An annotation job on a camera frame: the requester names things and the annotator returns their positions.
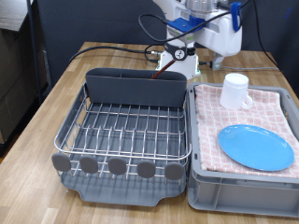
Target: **white robot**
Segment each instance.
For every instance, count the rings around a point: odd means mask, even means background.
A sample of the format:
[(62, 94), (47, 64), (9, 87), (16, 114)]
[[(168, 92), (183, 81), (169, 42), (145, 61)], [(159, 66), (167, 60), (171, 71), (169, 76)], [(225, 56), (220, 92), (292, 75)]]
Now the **white robot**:
[[(206, 26), (165, 43), (165, 51), (161, 54), (157, 70), (176, 60), (167, 71), (180, 72), (187, 79), (200, 76), (195, 42), (214, 51), (215, 58), (211, 66), (213, 70), (220, 69), (224, 57), (236, 55), (241, 50), (242, 27), (239, 26), (239, 15), (234, 14), (232, 9), (231, 13), (219, 9), (220, 0), (153, 0), (153, 2), (162, 9), (166, 19), (169, 20), (167, 39), (182, 35), (196, 25), (226, 12), (226, 15), (210, 21)], [(235, 5), (235, 8), (239, 10), (240, 3)]]

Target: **clamp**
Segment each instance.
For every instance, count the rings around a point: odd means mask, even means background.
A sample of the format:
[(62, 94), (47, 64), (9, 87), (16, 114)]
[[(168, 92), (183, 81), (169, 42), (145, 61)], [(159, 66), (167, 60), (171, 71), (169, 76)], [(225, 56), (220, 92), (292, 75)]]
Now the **clamp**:
[(231, 8), (230, 8), (230, 12), (232, 14), (232, 19), (233, 19), (233, 28), (235, 32), (237, 32), (240, 29), (240, 26), (238, 25), (237, 16), (240, 15), (241, 6), (242, 6), (241, 3), (235, 2), (231, 4)]

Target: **pressure gauge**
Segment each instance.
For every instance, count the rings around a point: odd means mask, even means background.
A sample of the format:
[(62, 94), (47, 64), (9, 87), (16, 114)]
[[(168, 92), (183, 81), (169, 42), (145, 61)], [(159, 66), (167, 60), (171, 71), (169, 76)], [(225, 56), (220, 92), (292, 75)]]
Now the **pressure gauge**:
[(176, 50), (175, 56), (178, 60), (184, 58), (185, 57), (184, 50), (181, 50), (181, 49)]

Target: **dark wall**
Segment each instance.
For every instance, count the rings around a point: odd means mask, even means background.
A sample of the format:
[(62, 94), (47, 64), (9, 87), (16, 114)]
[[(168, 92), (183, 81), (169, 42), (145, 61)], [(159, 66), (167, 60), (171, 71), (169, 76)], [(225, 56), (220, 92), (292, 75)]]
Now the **dark wall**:
[[(256, 0), (264, 47), (270, 51), (299, 95), (299, 4), (297, 0)], [(163, 16), (151, 0), (38, 0), (52, 83), (67, 67), (68, 59), (84, 41), (152, 44), (137, 22), (143, 13)], [(253, 2), (243, 9), (245, 50), (261, 50)], [(153, 35), (165, 37), (158, 21), (144, 22)]]

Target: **wooden table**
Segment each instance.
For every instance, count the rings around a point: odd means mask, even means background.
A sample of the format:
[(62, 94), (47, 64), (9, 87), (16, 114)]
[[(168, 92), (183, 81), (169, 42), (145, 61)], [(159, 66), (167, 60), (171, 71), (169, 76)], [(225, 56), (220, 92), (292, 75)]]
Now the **wooden table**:
[[(83, 49), (99, 45), (144, 49), (138, 45), (85, 43)], [(203, 62), (212, 52), (198, 49)], [(273, 66), (262, 52), (242, 51), (224, 60), (237, 67)], [(66, 69), (44, 104), (0, 165), (0, 223), (297, 223), (296, 218), (267, 217), (197, 211), (188, 205), (186, 191), (176, 198), (163, 199), (155, 207), (85, 203), (77, 192), (67, 190), (51, 163), (57, 152), (53, 141), (81, 88), (88, 70), (94, 67), (154, 69), (156, 64), (133, 54), (99, 49), (78, 56)], [(229, 69), (212, 71), (201, 66), (202, 75), (191, 81), (222, 83)], [(299, 101), (285, 77), (274, 70), (244, 71), (251, 85), (280, 86)]]

